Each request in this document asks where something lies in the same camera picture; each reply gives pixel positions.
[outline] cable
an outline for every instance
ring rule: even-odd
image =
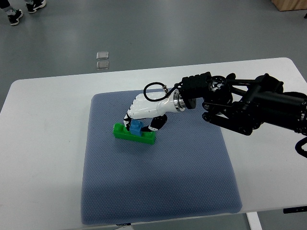
[[[303,157],[307,158],[307,151],[303,150],[303,145],[307,144],[307,137],[301,139],[297,144],[295,145],[295,150],[298,154],[302,155]]]
[[[165,98],[169,97],[175,89],[178,89],[179,86],[182,85],[182,82],[176,83],[176,84],[174,85],[174,87],[173,87],[164,97],[161,97],[161,98],[158,98],[158,99],[150,99],[150,98],[146,95],[146,90],[148,89],[148,87],[150,87],[150,86],[152,86],[152,85],[161,85],[162,88],[163,88],[163,87],[166,87],[166,85],[164,85],[164,84],[161,83],[161,82],[152,82],[152,83],[146,85],[145,88],[144,88],[144,90],[143,90],[144,97],[145,97],[148,101],[150,101],[150,102],[159,102],[159,101],[164,100]]]

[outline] robot finger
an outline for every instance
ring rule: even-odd
[[[163,116],[154,117],[149,126],[145,126],[141,129],[142,132],[152,132],[161,129],[164,124],[167,122],[167,116],[164,114]]]
[[[124,117],[124,125],[125,125],[125,127],[128,131],[130,130],[131,120],[132,120],[132,118],[128,115],[128,113],[126,113],[126,115]]]

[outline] green block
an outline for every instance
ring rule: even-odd
[[[116,138],[133,140],[146,144],[154,144],[155,141],[155,132],[142,132],[142,136],[136,136],[131,134],[126,127],[121,123],[115,123],[113,127],[113,134]]]

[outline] blue block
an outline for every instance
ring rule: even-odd
[[[141,137],[142,131],[141,128],[144,127],[143,122],[139,120],[132,120],[130,123],[130,133],[136,136]]]

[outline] sneaker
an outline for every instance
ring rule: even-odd
[[[22,10],[15,10],[13,8],[13,11],[15,11],[15,15],[8,15],[8,18],[10,20],[11,25],[18,25],[19,24],[19,19],[24,15]]]
[[[39,8],[46,6],[46,0],[33,0],[33,5],[27,4],[28,12],[35,13]]]

